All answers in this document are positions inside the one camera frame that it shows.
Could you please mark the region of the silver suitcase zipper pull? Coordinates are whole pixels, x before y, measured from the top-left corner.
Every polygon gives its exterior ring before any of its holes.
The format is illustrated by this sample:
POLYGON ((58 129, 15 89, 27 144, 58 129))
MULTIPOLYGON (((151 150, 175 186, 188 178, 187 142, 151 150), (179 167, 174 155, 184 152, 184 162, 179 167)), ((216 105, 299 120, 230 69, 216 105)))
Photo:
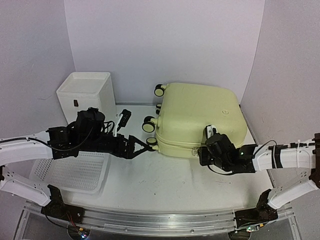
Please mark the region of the silver suitcase zipper pull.
POLYGON ((194 157, 198 157, 198 156, 199 156, 198 150, 199 150, 198 147, 192 148, 191 153, 192 153, 192 155, 193 155, 194 157))

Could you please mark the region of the pale yellow hard-shell suitcase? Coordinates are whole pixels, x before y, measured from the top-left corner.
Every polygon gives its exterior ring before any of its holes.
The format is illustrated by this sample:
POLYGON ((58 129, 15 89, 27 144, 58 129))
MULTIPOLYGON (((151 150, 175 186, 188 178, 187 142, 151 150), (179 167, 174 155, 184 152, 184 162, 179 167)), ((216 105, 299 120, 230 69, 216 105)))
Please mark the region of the pale yellow hard-shell suitcase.
POLYGON ((159 153, 196 159, 192 148, 205 144, 205 127, 215 125, 236 148, 245 143, 247 123, 237 96, 229 89, 192 83, 158 84, 154 94, 162 97, 157 117, 145 117, 142 129, 155 132, 151 143, 159 153))

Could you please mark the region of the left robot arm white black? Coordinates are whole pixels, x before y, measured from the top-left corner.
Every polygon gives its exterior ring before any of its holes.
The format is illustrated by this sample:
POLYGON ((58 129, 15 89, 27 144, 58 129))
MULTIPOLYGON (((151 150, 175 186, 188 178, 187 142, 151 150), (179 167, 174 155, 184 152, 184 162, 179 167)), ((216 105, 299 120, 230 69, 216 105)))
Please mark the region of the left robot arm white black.
POLYGON ((80 152, 111 154, 132 160, 146 151, 151 151, 152 147, 135 136, 125 137, 117 132, 126 126, 130 117, 131 112, 123 110, 119 121, 108 130, 105 115, 97 108, 90 107, 79 111, 76 120, 68 126, 51 127, 33 135, 2 139, 0 189, 47 207, 57 219, 63 218, 67 214, 67 207, 58 187, 42 185, 15 175, 6 166, 37 159, 76 158, 80 152))

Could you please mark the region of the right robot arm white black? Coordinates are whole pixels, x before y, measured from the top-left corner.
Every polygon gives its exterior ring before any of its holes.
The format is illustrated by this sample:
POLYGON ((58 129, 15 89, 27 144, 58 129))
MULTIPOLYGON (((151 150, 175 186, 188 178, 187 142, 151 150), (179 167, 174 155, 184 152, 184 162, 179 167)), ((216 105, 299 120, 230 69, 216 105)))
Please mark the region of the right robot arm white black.
POLYGON ((223 175, 254 174, 271 169, 303 169, 285 186, 269 189, 265 202, 252 209, 252 218, 262 222, 272 209, 320 188, 320 135, 289 144, 247 144, 236 148, 225 134, 210 136, 197 154, 201 166, 215 166, 223 175))

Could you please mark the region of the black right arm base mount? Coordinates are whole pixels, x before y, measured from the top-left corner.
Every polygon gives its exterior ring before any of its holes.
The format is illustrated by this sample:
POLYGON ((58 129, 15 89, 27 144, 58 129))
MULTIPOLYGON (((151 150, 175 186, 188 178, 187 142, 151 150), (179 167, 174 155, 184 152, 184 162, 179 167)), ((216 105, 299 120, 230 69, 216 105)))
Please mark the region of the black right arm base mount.
POLYGON ((260 195, 256 207, 234 212, 237 230, 259 226, 278 219, 277 210, 268 205, 270 192, 271 189, 268 189, 260 195))

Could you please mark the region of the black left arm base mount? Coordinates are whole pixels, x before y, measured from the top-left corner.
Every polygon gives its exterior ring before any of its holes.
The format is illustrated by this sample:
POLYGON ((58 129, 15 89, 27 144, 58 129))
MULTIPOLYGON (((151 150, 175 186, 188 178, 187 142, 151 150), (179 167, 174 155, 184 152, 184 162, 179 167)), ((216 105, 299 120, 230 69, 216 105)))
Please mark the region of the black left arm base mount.
POLYGON ((74 224, 81 224, 85 209, 83 207, 64 203, 59 188, 49 184, 49 203, 41 207, 41 214, 55 219, 70 221, 74 224))

